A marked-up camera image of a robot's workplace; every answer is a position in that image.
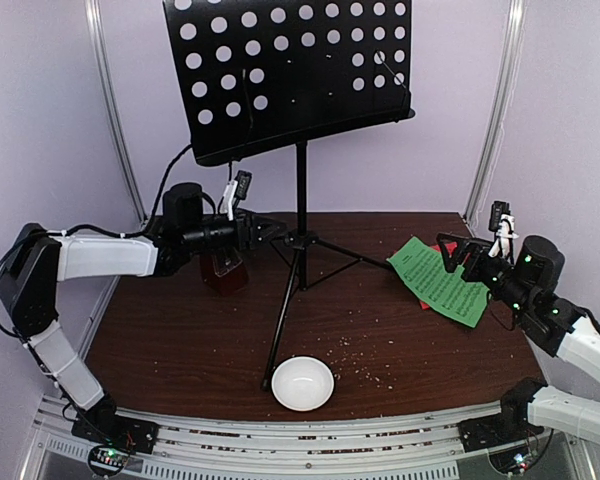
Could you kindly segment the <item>red paper sheet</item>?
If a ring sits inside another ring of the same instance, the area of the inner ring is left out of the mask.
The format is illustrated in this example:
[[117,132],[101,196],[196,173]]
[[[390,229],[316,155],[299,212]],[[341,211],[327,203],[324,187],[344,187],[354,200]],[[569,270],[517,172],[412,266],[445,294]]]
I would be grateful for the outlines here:
[[419,299],[421,308],[428,310],[431,308],[431,302],[437,300],[447,273],[438,247],[424,247],[415,260],[412,275],[413,291]]

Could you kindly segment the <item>green paper sheet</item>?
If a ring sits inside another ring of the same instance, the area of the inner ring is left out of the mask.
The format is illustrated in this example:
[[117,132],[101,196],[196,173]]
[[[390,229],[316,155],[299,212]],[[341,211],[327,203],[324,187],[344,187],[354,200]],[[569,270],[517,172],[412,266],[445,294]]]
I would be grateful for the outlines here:
[[419,301],[464,326],[477,326],[487,306],[487,287],[465,282],[462,266],[448,273],[441,253],[417,237],[389,257],[388,263]]

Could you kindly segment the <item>clear plastic metronome cover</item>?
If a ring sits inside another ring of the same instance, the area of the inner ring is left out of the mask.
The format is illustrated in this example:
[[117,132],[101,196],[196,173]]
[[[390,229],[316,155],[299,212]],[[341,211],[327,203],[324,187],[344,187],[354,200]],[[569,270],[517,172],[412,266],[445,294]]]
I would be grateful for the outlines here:
[[243,265],[242,257],[235,247],[222,247],[211,254],[214,274],[224,277]]

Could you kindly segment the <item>dark red wooden metronome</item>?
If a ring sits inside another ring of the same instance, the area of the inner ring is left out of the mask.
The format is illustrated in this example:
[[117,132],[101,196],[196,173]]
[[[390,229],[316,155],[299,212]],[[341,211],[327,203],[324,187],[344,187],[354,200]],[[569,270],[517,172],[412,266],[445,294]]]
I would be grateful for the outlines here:
[[202,281],[221,296],[244,289],[249,275],[242,257],[234,247],[223,247],[199,258]]

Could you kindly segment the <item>black music stand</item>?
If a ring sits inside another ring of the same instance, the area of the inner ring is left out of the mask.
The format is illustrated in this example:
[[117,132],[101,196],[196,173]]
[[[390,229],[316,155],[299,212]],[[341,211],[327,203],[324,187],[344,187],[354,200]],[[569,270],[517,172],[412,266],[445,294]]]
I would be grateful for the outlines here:
[[204,167],[296,149],[297,225],[287,295],[305,290],[311,140],[413,116],[407,1],[167,1],[190,131]]

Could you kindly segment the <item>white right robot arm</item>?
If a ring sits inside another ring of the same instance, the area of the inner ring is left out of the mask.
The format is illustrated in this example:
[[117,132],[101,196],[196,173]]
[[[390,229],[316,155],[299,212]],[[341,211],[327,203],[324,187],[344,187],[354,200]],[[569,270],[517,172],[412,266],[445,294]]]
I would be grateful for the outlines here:
[[[510,262],[490,255],[483,239],[440,233],[436,242],[447,272],[462,266],[462,279],[484,284],[533,344],[600,384],[600,324],[588,309],[556,294],[565,257],[554,243],[529,235]],[[510,442],[530,427],[546,427],[600,446],[600,402],[526,378],[501,398],[500,409],[492,423],[499,440]]]

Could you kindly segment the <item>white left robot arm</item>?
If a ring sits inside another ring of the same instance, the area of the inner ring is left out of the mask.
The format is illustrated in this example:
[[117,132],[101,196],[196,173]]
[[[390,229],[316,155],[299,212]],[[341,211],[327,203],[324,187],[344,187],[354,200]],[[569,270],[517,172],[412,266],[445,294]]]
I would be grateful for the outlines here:
[[163,188],[138,232],[80,224],[52,231],[27,223],[0,260],[0,301],[18,339],[76,412],[73,435],[125,453],[150,453],[158,426],[118,412],[116,400],[87,366],[61,320],[70,284],[107,278],[166,278],[194,257],[222,249],[255,250],[281,236],[284,222],[228,205],[205,212],[211,198],[194,182]]

